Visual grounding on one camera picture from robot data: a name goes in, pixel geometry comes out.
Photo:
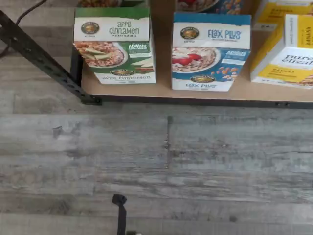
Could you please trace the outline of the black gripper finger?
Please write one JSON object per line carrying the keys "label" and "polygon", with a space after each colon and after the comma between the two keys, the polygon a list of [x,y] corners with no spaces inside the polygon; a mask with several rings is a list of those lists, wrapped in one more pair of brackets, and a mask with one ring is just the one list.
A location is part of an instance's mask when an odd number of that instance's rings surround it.
{"label": "black gripper finger", "polygon": [[124,206],[126,201],[127,198],[121,194],[114,194],[112,197],[112,203],[118,206],[117,235],[126,234],[127,211]]}

